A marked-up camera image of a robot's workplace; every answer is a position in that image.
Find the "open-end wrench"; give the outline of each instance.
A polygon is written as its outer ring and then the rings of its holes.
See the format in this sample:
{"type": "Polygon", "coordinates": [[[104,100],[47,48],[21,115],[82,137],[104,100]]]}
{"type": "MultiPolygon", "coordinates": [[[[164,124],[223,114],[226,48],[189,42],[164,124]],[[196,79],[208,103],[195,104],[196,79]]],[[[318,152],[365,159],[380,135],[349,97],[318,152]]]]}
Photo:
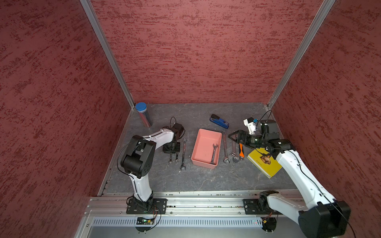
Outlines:
{"type": "Polygon", "coordinates": [[[224,152],[225,152],[224,163],[226,164],[226,162],[228,162],[230,164],[230,160],[227,157],[226,130],[222,130],[222,136],[224,138],[224,152]]]}
{"type": "Polygon", "coordinates": [[[213,144],[213,156],[212,156],[212,161],[210,162],[211,165],[215,165],[214,164],[214,156],[216,155],[216,149],[217,148],[218,148],[218,145],[213,144]]]}
{"type": "Polygon", "coordinates": [[[168,164],[169,164],[169,165],[172,164],[172,153],[169,154],[169,161],[168,161],[168,164]]]}
{"type": "Polygon", "coordinates": [[[187,144],[187,139],[184,138],[184,145],[182,146],[182,164],[181,164],[181,166],[180,166],[180,169],[181,169],[182,171],[184,171],[184,170],[187,169],[187,167],[184,165],[186,144],[187,144]]]}
{"type": "Polygon", "coordinates": [[[239,157],[235,156],[235,153],[235,141],[232,140],[232,154],[229,155],[229,158],[232,159],[234,163],[237,163],[239,161],[239,157]]]}

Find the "orange handle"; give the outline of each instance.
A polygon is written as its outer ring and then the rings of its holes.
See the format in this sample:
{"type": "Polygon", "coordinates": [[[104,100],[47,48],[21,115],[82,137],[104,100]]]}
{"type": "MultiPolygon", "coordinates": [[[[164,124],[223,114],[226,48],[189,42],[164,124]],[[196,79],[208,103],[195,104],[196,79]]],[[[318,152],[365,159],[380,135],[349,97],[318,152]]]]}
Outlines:
{"type": "Polygon", "coordinates": [[[242,158],[245,157],[245,155],[243,154],[243,145],[241,143],[239,144],[239,156],[242,158]]]}

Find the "wrench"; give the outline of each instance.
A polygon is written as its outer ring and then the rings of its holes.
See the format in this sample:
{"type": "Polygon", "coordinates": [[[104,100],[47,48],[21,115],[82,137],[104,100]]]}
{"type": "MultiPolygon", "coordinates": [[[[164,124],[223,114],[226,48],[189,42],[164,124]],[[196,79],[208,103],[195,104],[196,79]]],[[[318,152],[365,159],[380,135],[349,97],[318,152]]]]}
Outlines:
{"type": "Polygon", "coordinates": [[[243,153],[243,145],[240,143],[239,144],[239,159],[243,160],[244,157],[245,157],[245,154],[243,153]]]}
{"type": "Polygon", "coordinates": [[[212,156],[212,161],[210,162],[211,165],[215,165],[214,164],[214,156],[216,154],[216,149],[218,148],[218,145],[214,145],[213,144],[213,156],[212,156]]]}
{"type": "Polygon", "coordinates": [[[169,154],[169,161],[168,161],[168,164],[169,164],[169,165],[172,164],[172,153],[169,154]]]}
{"type": "Polygon", "coordinates": [[[227,146],[226,146],[226,130],[222,130],[222,136],[224,138],[224,152],[225,152],[225,158],[224,158],[224,163],[228,162],[230,164],[230,160],[227,157],[227,146]]]}
{"type": "Polygon", "coordinates": [[[182,171],[186,170],[187,167],[184,165],[184,160],[185,160],[185,147],[186,147],[186,144],[187,144],[187,139],[184,138],[184,145],[182,146],[182,164],[180,166],[180,169],[182,171]]]}
{"type": "Polygon", "coordinates": [[[235,156],[235,141],[232,141],[232,154],[229,155],[229,158],[233,160],[234,163],[237,163],[239,161],[239,158],[235,156]]]}

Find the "adjustable wrench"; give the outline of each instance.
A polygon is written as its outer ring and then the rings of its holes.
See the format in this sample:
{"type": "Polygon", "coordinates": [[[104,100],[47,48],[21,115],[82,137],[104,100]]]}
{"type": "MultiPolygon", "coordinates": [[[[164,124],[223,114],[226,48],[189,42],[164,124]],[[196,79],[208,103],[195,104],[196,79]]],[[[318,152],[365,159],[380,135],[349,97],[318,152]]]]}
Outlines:
{"type": "Polygon", "coordinates": [[[235,141],[232,140],[232,154],[229,155],[229,158],[232,159],[234,163],[237,163],[239,161],[239,157],[235,156],[235,152],[235,141]]]}
{"type": "Polygon", "coordinates": [[[224,163],[228,162],[230,164],[230,160],[227,157],[227,146],[226,146],[226,130],[222,130],[222,136],[224,138],[224,152],[225,152],[225,158],[224,158],[224,163]]]}
{"type": "Polygon", "coordinates": [[[245,154],[243,153],[243,145],[239,143],[239,159],[243,160],[244,157],[245,157],[245,154]]]}

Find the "black cable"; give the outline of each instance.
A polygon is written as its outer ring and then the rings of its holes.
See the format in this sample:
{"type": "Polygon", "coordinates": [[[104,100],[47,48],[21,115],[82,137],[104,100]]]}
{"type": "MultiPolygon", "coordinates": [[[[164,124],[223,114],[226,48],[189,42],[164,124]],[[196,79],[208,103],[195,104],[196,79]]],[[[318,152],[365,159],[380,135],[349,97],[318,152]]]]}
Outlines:
{"type": "Polygon", "coordinates": [[[255,127],[258,126],[259,121],[262,120],[262,118],[263,118],[263,117],[266,115],[266,113],[268,113],[268,112],[272,112],[272,110],[268,110],[267,112],[265,112],[265,113],[263,114],[263,116],[257,121],[257,123],[255,124],[255,127]]]}
{"type": "MultiPolygon", "coordinates": [[[[129,175],[129,174],[123,172],[122,170],[120,170],[120,168],[119,168],[119,156],[120,156],[120,154],[122,153],[122,151],[124,150],[124,148],[126,148],[126,147],[127,147],[129,144],[131,144],[132,142],[136,142],[136,141],[138,141],[138,140],[139,140],[139,139],[134,140],[134,141],[130,141],[128,144],[126,144],[125,146],[123,146],[123,148],[120,150],[120,152],[119,152],[119,154],[118,154],[118,159],[117,159],[117,169],[118,169],[121,173],[128,175],[128,176],[129,176],[130,178],[132,178],[132,179],[133,179],[133,177],[132,177],[131,175],[129,175]]],[[[141,199],[141,197],[139,196],[138,192],[136,192],[136,194],[138,195],[140,201],[143,201],[143,199],[141,199]]]]}
{"type": "Polygon", "coordinates": [[[319,192],[322,194],[322,196],[323,197],[325,197],[325,199],[327,199],[327,201],[340,213],[340,215],[345,219],[345,221],[348,223],[348,225],[349,225],[349,227],[351,228],[351,230],[352,230],[352,232],[353,232],[353,236],[356,238],[356,233],[355,233],[355,231],[353,230],[353,228],[352,228],[352,226],[351,226],[351,224],[349,223],[349,221],[344,217],[344,215],[340,212],[340,210],[339,209],[337,209],[337,207],[335,207],[334,205],[333,205],[333,203],[323,194],[323,192],[320,190],[320,188],[319,188],[319,186],[310,178],[310,177],[308,177],[304,172],[303,172],[303,170],[302,170],[302,166],[300,166],[300,162],[299,162],[299,160],[298,160],[298,157],[292,152],[292,151],[290,151],[290,150],[286,150],[286,151],[289,151],[289,152],[291,152],[294,156],[295,156],[295,158],[296,158],[296,160],[298,161],[298,166],[299,166],[299,169],[300,169],[300,171],[304,174],[304,176],[306,176],[309,180],[311,180],[311,182],[313,182],[314,183],[314,185],[317,187],[317,189],[319,190],[319,192]]]}
{"type": "Polygon", "coordinates": [[[171,120],[169,121],[169,127],[172,127],[171,124],[172,124],[172,118],[174,118],[174,123],[176,124],[176,117],[171,117],[171,120]]]}
{"type": "Polygon", "coordinates": [[[250,206],[253,206],[254,209],[257,209],[257,208],[259,207],[259,206],[256,207],[256,206],[255,206],[254,204],[252,204],[252,203],[248,203],[248,204],[246,204],[246,205],[247,205],[247,206],[249,206],[249,205],[250,205],[250,206]]]}
{"type": "MultiPolygon", "coordinates": [[[[269,116],[267,117],[267,120],[266,120],[266,122],[265,122],[265,129],[266,129],[266,124],[267,124],[267,122],[268,122],[268,120],[269,120],[271,114],[272,114],[272,111],[270,112],[270,114],[269,114],[269,116]]],[[[262,139],[261,139],[261,141],[263,140],[265,134],[266,134],[266,132],[264,131],[264,133],[263,133],[263,135],[262,135],[262,139]]]]}
{"type": "MultiPolygon", "coordinates": [[[[137,219],[136,219],[136,223],[137,222],[142,222],[142,219],[145,219],[145,220],[154,220],[154,223],[155,223],[155,221],[156,221],[156,218],[157,218],[157,212],[156,212],[156,214],[153,216],[153,218],[145,218],[145,217],[138,217],[137,219]]],[[[134,224],[134,227],[135,227],[135,229],[138,231],[138,232],[143,232],[142,230],[139,230],[137,227],[136,227],[136,225],[138,225],[138,224],[134,224]]]]}
{"type": "Polygon", "coordinates": [[[157,224],[159,224],[160,220],[162,219],[162,212],[160,211],[160,209],[157,209],[156,206],[155,206],[155,208],[156,208],[156,210],[158,210],[160,212],[160,218],[159,218],[159,221],[154,226],[152,226],[149,230],[152,230],[153,228],[155,228],[155,226],[157,226],[157,224]]]}
{"type": "Polygon", "coordinates": [[[349,221],[344,217],[344,215],[339,211],[339,209],[337,209],[337,207],[335,207],[331,201],[325,196],[323,195],[323,197],[325,197],[325,199],[327,199],[327,201],[340,213],[340,215],[345,219],[345,221],[348,223],[349,227],[351,228],[352,232],[353,232],[353,236],[354,238],[356,238],[356,233],[355,231],[353,230],[353,227],[351,226],[351,224],[349,223],[349,221]]]}
{"type": "Polygon", "coordinates": [[[127,200],[126,200],[126,204],[128,205],[128,200],[130,199],[130,198],[132,198],[134,195],[132,195],[132,196],[129,196],[128,198],[127,198],[127,200]]]}
{"type": "Polygon", "coordinates": [[[266,154],[264,154],[264,153],[261,153],[259,150],[257,150],[257,148],[255,148],[255,150],[256,150],[258,153],[260,153],[261,155],[266,155],[266,154]]]}
{"type": "Polygon", "coordinates": [[[185,135],[185,128],[184,128],[184,132],[182,134],[182,136],[180,136],[179,140],[181,140],[181,138],[185,135]]]}

